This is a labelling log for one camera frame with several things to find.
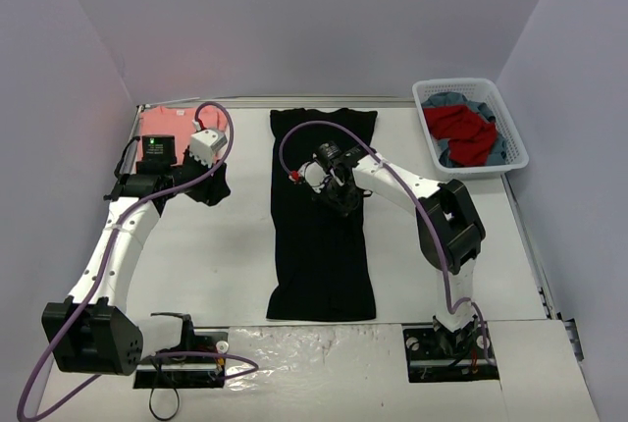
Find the grey-blue t-shirt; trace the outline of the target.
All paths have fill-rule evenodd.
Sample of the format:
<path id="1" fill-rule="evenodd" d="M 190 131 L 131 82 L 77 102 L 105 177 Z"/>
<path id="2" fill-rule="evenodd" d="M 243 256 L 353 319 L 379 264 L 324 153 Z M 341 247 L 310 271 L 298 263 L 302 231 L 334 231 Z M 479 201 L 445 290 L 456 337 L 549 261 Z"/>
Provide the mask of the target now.
<path id="1" fill-rule="evenodd" d="M 489 121 L 495 124 L 495 116 L 488 109 L 485 103 L 470 101 L 464 95 L 459 93 L 442 92 L 434 94 L 430 96 L 428 100 L 423 104 L 423 109 L 458 104 L 464 104 L 468 106 L 473 112 L 478 113 L 485 121 Z M 497 133 L 497 141 L 494 144 L 487 164 L 484 166 L 502 165 L 505 159 L 505 146 L 505 139 L 499 133 Z"/>

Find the white plastic laundry basket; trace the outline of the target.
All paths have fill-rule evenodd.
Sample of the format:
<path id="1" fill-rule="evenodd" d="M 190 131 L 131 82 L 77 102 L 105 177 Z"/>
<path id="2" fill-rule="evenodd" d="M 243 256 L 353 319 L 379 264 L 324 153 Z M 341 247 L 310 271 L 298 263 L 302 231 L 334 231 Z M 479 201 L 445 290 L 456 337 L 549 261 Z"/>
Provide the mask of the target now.
<path id="1" fill-rule="evenodd" d="M 495 116 L 497 132 L 505 139 L 505 159 L 502 165 L 479 167 L 446 167 L 440 162 L 443 149 L 429 132 L 423 113 L 423 104 L 434 94 L 454 92 L 473 102 L 485 103 Z M 426 137 L 431 160 L 442 179 L 476 180 L 497 178 L 514 170 L 525 168 L 529 156 L 521 136 L 510 116 L 497 86 L 489 79 L 452 78 L 426 79 L 412 85 L 412 94 L 418 111 L 419 122 Z"/>

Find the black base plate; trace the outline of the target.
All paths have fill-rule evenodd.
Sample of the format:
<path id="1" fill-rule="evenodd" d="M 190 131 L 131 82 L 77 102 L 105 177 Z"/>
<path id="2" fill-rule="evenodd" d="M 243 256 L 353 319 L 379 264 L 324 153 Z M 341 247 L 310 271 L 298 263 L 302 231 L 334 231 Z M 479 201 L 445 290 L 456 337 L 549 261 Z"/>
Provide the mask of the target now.
<path id="1" fill-rule="evenodd" d="M 408 381 L 423 383 L 471 383 L 498 381 L 497 367 L 487 361 L 495 354 L 483 339 L 478 319 L 451 333 L 437 321 L 402 326 Z"/>
<path id="2" fill-rule="evenodd" d="M 197 352 L 227 352 L 227 328 L 197 328 L 186 348 Z M 134 390 L 221 389 L 225 385 L 226 363 L 207 356 L 179 356 L 151 359 L 140 364 L 134 375 Z"/>

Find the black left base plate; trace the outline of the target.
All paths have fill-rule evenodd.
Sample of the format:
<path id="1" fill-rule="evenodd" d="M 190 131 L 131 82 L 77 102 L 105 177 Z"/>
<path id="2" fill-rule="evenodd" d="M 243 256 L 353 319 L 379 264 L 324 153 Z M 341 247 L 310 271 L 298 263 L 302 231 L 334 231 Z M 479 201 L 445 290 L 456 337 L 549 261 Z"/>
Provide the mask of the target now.
<path id="1" fill-rule="evenodd" d="M 197 352 L 227 352 L 227 328 L 197 328 L 186 348 Z M 134 390 L 221 389 L 225 385 L 226 363 L 207 356 L 179 356 L 151 359 L 140 364 L 134 375 Z"/>

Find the red t-shirt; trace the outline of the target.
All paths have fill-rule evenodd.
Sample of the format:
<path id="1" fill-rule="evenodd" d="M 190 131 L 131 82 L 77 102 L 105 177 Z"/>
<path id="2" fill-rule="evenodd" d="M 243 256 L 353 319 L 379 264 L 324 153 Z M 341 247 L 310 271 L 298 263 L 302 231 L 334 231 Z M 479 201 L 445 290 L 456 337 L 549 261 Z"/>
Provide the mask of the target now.
<path id="1" fill-rule="evenodd" d="M 480 167 L 487 164 L 497 141 L 494 123 L 485 121 L 464 104 L 424 108 L 428 131 L 442 150 L 446 167 Z"/>

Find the folded pink t-shirt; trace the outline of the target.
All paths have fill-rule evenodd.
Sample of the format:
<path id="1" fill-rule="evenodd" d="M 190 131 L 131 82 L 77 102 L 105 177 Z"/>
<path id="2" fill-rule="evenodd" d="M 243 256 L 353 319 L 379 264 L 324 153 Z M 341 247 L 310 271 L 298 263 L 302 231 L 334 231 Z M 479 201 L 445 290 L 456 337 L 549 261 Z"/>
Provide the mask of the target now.
<path id="1" fill-rule="evenodd" d="M 189 139 L 195 133 L 193 124 L 195 111 L 195 108 L 153 107 L 141 114 L 138 135 L 172 135 L 175 138 L 177 163 L 180 165 L 189 145 Z M 220 132 L 228 129 L 225 115 L 213 106 L 205 107 L 201 111 L 200 120 L 205 128 Z"/>

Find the black t-shirt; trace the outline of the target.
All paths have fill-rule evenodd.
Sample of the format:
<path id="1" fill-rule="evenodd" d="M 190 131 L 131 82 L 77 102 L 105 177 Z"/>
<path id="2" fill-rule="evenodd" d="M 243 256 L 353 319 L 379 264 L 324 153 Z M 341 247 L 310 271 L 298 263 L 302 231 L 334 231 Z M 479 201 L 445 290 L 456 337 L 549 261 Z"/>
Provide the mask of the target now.
<path id="1" fill-rule="evenodd" d="M 270 320 L 349 322 L 373 320 L 376 301 L 368 272 L 361 209 L 344 217 L 312 197 L 310 188 L 295 185 L 288 168 L 310 160 L 320 144 L 332 141 L 341 150 L 354 141 L 346 127 L 371 142 L 375 111 L 341 108 L 334 112 L 274 110 L 271 217 L 275 227 L 278 285 L 271 293 Z"/>

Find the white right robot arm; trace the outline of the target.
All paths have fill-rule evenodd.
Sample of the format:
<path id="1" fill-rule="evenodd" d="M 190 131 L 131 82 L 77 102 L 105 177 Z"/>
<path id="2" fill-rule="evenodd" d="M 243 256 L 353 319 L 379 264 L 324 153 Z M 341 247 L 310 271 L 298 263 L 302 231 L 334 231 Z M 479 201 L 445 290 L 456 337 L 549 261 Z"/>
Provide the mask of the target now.
<path id="1" fill-rule="evenodd" d="M 324 144 L 299 173 L 315 197 L 341 213 L 365 193 L 378 195 L 414 217 L 423 260 L 436 270 L 438 350 L 456 356 L 471 341 L 474 271 L 486 230 L 466 186 L 423 178 L 356 146 L 341 153 Z"/>

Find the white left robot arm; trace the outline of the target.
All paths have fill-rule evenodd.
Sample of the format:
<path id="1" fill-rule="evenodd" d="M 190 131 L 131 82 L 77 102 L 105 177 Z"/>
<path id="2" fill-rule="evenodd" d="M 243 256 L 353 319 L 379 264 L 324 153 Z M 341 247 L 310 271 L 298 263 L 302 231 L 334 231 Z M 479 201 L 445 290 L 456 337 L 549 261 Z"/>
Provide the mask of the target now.
<path id="1" fill-rule="evenodd" d="M 146 135 L 140 143 L 141 159 L 132 172 L 117 176 L 105 197 L 107 220 L 81 278 L 63 301 L 43 311 L 42 325 L 62 372 L 127 376 L 160 351 L 176 361 L 196 353 L 188 315 L 158 311 L 133 320 L 127 301 L 140 255 L 167 202 L 185 194 L 213 206 L 229 195 L 219 157 L 227 137 L 216 129 L 194 133 L 181 162 L 171 135 Z"/>

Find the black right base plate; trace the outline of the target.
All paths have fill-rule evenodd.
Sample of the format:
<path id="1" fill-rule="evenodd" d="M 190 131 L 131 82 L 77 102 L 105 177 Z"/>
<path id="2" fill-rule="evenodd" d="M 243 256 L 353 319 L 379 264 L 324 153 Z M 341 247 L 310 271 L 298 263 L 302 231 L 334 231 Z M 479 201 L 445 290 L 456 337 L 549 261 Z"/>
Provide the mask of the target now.
<path id="1" fill-rule="evenodd" d="M 437 321 L 402 326 L 408 381 L 423 383 L 471 383 L 498 381 L 497 367 L 487 361 L 495 354 L 483 339 L 478 319 L 451 333 Z"/>

